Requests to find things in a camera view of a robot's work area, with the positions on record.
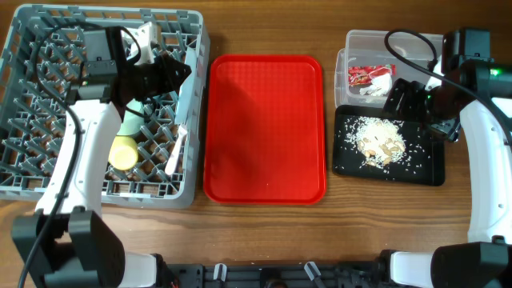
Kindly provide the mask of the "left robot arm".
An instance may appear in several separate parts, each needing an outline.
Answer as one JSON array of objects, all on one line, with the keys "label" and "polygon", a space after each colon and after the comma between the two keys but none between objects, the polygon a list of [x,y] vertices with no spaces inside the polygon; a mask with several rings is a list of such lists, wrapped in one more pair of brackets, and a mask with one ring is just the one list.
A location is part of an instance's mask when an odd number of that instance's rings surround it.
[{"label": "left robot arm", "polygon": [[132,100],[178,91],[190,67],[161,53],[151,63],[127,57],[122,26],[79,22],[86,59],[65,97],[66,129],[46,192],[31,216],[17,217],[11,237],[24,262],[20,285],[38,287],[176,287],[160,254],[125,251],[104,223],[102,183],[110,148]]}]

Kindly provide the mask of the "white plastic fork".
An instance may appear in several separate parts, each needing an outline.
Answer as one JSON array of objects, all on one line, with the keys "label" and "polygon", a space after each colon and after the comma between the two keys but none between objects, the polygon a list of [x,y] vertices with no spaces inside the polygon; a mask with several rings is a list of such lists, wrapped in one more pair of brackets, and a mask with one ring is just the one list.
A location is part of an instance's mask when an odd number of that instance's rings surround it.
[{"label": "white plastic fork", "polygon": [[182,146],[187,134],[188,134],[188,132],[187,132],[186,125],[180,124],[178,126],[178,136],[175,140],[173,149],[171,150],[171,153],[170,153],[170,157],[169,157],[166,167],[164,169],[164,172],[168,176],[171,176],[177,169],[181,146]]}]

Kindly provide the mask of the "yellow plastic cup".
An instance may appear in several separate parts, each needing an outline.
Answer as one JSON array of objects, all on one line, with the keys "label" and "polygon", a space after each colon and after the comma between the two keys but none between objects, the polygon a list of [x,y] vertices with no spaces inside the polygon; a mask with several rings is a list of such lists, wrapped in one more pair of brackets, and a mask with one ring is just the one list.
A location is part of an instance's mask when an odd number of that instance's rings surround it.
[{"label": "yellow plastic cup", "polygon": [[116,136],[110,148],[108,162],[117,170],[130,170],[138,162],[138,147],[128,136]]}]

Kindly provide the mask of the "light green bowl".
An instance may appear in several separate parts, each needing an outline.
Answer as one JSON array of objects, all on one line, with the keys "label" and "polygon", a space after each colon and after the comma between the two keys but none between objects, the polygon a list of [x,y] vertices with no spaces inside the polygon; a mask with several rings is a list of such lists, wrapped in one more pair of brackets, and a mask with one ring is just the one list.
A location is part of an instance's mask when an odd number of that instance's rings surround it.
[{"label": "light green bowl", "polygon": [[[145,115],[143,109],[144,105],[141,102],[136,101],[135,99],[129,102],[127,104],[127,107],[142,115]],[[134,138],[140,132],[140,127],[144,124],[144,121],[144,117],[139,117],[136,114],[133,114],[127,110],[124,114],[124,118],[117,133],[117,136],[127,136]]]}]

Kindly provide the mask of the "red ketchup sachet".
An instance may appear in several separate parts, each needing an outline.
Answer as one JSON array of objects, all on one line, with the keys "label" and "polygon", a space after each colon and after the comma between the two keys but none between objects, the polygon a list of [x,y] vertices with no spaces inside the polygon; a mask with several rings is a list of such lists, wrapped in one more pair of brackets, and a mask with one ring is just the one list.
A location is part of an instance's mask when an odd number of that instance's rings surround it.
[{"label": "red ketchup sachet", "polygon": [[359,86],[371,84],[371,80],[389,74],[396,75],[396,65],[386,64],[379,66],[351,66],[348,68],[349,86]]}]

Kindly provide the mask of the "large light blue plate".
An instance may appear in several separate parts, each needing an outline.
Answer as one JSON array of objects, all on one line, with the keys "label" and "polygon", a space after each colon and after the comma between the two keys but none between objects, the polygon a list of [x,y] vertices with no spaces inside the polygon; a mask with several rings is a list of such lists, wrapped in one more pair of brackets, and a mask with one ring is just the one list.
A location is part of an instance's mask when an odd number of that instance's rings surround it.
[{"label": "large light blue plate", "polygon": [[176,125],[181,125],[186,122],[192,95],[194,93],[194,82],[197,72],[197,56],[194,49],[190,47],[186,50],[185,64],[191,68],[191,73],[181,85],[178,93],[178,103],[176,105],[174,121]]}]

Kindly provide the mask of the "rice and food scraps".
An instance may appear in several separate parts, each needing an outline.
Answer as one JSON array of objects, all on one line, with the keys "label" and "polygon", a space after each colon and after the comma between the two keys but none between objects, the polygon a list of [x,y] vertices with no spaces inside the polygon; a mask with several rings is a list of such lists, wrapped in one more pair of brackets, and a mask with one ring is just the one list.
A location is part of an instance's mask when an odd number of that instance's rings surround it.
[{"label": "rice and food scraps", "polygon": [[375,169],[384,175],[392,170],[417,173],[423,164],[414,164],[415,157],[423,157],[426,148],[421,144],[420,129],[412,122],[349,116],[342,121],[346,132],[342,136],[344,152],[358,158],[359,168]]}]

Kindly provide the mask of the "white napkin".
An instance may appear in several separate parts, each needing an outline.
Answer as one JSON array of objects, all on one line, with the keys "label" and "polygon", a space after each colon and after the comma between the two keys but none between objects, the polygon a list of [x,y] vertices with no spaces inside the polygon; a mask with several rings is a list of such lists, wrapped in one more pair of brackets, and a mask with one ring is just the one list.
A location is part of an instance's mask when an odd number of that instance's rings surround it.
[{"label": "white napkin", "polygon": [[385,96],[391,89],[392,77],[390,74],[383,74],[372,78],[368,87],[359,90],[360,95],[369,95],[374,97]]}]

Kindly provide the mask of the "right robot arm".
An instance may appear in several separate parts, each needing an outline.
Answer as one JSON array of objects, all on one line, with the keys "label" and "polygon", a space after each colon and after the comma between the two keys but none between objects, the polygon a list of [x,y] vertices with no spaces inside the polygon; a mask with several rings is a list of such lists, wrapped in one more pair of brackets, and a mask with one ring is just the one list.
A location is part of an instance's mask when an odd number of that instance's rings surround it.
[{"label": "right robot arm", "polygon": [[433,253],[385,250],[381,282],[413,287],[509,287],[511,285],[511,67],[490,55],[490,32],[461,28],[443,36],[442,52],[427,67],[401,62],[440,81],[425,88],[399,79],[383,109],[424,124],[454,140],[463,129],[470,160],[471,217],[464,244]]}]

